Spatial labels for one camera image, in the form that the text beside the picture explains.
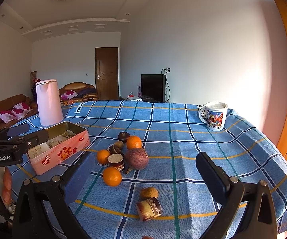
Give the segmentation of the orange mandarin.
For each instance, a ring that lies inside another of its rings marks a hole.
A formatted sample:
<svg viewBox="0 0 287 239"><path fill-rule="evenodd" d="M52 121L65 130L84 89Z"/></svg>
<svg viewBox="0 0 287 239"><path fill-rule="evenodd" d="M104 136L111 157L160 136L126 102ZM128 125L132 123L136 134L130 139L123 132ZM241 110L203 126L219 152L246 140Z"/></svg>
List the orange mandarin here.
<svg viewBox="0 0 287 239"><path fill-rule="evenodd" d="M141 148L142 147L142 141L138 136L132 135L132 136L129 136L127 138L126 145L127 145L128 150L131 150L134 148Z"/></svg>
<svg viewBox="0 0 287 239"><path fill-rule="evenodd" d="M106 149L99 150L97 152L97 161L102 165L106 165L108 164L108 158L110 155L110 152Z"/></svg>
<svg viewBox="0 0 287 239"><path fill-rule="evenodd" d="M114 167L108 167L102 174L103 182L110 187L118 186L122 181L121 173Z"/></svg>

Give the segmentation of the dark water chestnut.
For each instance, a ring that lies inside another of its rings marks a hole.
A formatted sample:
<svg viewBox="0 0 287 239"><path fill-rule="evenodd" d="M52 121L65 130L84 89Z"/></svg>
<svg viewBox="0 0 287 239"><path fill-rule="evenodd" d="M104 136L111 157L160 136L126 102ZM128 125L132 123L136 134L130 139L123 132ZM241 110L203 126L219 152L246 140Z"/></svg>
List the dark water chestnut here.
<svg viewBox="0 0 287 239"><path fill-rule="evenodd" d="M118 134L118 140L122 141L124 144L127 143L127 139L130 137L130 134L128 132L120 132Z"/></svg>

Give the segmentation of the purple passion fruit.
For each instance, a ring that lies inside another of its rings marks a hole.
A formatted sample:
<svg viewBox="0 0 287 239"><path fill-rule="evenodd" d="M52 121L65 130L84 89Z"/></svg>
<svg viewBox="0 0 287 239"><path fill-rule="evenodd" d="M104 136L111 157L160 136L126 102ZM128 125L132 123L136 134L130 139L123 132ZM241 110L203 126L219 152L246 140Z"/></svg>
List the purple passion fruit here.
<svg viewBox="0 0 287 239"><path fill-rule="evenodd" d="M127 166L133 170L143 170L149 162L149 156L144 148L133 148L125 154Z"/></svg>

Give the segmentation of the small brown longan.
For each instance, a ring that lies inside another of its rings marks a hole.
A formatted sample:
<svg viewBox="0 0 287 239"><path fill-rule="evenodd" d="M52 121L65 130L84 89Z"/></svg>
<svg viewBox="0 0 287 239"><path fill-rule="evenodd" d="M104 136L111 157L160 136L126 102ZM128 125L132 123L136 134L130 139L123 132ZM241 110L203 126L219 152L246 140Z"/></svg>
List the small brown longan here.
<svg viewBox="0 0 287 239"><path fill-rule="evenodd" d="M114 145L119 149L123 149L124 147L124 143L122 141L116 141L114 142Z"/></svg>
<svg viewBox="0 0 287 239"><path fill-rule="evenodd" d="M140 198L143 200L146 200L152 197L158 198L158 196L159 196L159 192L154 187L144 188L140 192Z"/></svg>

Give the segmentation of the dark brown room door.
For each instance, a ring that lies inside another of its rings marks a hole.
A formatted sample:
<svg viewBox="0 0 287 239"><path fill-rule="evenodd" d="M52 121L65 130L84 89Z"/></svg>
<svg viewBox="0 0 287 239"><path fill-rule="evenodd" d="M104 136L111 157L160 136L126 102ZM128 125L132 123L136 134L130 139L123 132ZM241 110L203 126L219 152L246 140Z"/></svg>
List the dark brown room door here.
<svg viewBox="0 0 287 239"><path fill-rule="evenodd" d="M118 53L118 48L95 49L96 89L100 100L119 98Z"/></svg>

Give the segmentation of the pink flowered cushion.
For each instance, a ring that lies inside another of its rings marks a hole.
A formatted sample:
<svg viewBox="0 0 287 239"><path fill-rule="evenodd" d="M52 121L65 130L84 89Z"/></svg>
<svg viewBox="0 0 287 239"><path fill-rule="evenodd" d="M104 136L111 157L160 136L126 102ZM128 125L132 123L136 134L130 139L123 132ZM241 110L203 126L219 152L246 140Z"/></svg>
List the pink flowered cushion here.
<svg viewBox="0 0 287 239"><path fill-rule="evenodd" d="M22 120L33 109L26 103L18 103L10 110L0 111L0 119L5 123Z"/></svg>

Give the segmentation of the brown leather sofa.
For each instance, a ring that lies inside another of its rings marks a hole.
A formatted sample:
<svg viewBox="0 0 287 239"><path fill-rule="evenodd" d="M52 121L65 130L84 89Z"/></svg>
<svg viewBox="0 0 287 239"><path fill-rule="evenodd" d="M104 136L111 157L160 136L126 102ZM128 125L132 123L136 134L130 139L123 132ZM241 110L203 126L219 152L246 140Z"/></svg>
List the brown leather sofa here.
<svg viewBox="0 0 287 239"><path fill-rule="evenodd" d="M37 104L24 94L4 99L0 101L0 129L10 127L37 113Z"/></svg>

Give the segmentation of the pink electric kettle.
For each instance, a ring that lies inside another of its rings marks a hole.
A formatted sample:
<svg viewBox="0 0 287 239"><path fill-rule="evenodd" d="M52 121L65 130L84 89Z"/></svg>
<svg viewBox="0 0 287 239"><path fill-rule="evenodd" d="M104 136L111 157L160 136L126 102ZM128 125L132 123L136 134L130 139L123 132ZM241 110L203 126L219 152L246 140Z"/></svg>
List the pink electric kettle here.
<svg viewBox="0 0 287 239"><path fill-rule="evenodd" d="M60 123L64 116L59 97L58 81L43 80L36 83L37 107L42 126Z"/></svg>

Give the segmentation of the pink biscuit tin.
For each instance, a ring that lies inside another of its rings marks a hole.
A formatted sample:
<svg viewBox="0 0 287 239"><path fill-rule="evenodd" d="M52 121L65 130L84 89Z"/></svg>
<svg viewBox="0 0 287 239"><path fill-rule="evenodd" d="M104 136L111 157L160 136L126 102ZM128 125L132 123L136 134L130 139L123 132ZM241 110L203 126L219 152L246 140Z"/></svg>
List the pink biscuit tin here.
<svg viewBox="0 0 287 239"><path fill-rule="evenodd" d="M37 175L43 175L45 172L90 145L90 138L87 129L67 121L47 128L46 131L49 134L48 140L59 136L67 130L71 130L76 135L49 149L45 153L42 153L38 157L33 159L29 158L30 164Z"/></svg>

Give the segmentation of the paper leaflet in tin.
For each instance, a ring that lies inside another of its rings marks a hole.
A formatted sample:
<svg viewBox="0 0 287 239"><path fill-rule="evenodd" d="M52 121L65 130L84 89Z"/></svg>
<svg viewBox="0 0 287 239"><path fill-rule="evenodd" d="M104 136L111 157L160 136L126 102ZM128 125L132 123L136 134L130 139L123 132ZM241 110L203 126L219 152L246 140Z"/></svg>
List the paper leaflet in tin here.
<svg viewBox="0 0 287 239"><path fill-rule="evenodd" d="M72 132L71 130L67 130L60 134L59 136L56 136L55 138L49 139L48 141L44 142L43 144L40 144L36 147L31 148L28 151L28 156L30 159L33 159L35 157L38 157L42 153L45 153L49 149L63 143L64 141L72 138L76 134Z"/></svg>

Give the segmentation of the white printed mug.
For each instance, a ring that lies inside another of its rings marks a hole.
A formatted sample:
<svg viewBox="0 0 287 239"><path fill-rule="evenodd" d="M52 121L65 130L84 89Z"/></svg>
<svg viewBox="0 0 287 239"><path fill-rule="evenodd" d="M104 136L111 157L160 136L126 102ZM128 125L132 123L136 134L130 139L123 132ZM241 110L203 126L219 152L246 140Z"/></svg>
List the white printed mug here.
<svg viewBox="0 0 287 239"><path fill-rule="evenodd" d="M200 107L199 118L207 129L219 132L224 129L228 105L218 101L205 103Z"/></svg>

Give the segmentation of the blue plaid tablecloth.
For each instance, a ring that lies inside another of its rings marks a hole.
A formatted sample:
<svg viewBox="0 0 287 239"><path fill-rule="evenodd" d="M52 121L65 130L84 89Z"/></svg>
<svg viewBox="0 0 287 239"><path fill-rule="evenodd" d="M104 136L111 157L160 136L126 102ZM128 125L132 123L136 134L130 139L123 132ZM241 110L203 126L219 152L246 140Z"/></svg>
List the blue plaid tablecloth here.
<svg viewBox="0 0 287 239"><path fill-rule="evenodd" d="M95 155L120 132L138 136L149 156L148 166L122 176L117 187L102 179L96 163L70 208L91 238L199 238L219 211L196 169L206 152L229 176L243 182L265 180L276 209L277 232L287 230L287 162L254 125L228 111L224 129L209 131L190 104L96 101L64 106L64 119L87 129ZM158 190L161 216L147 222L136 204L144 188Z"/></svg>

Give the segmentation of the black television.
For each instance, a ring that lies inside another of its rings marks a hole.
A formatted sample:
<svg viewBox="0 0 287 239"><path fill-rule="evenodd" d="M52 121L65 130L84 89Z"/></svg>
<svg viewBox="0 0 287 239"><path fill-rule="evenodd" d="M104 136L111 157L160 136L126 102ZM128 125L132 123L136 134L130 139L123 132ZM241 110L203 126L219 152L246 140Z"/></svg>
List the black television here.
<svg viewBox="0 0 287 239"><path fill-rule="evenodd" d="M164 103L166 100L166 76L164 74L142 74L141 98Z"/></svg>

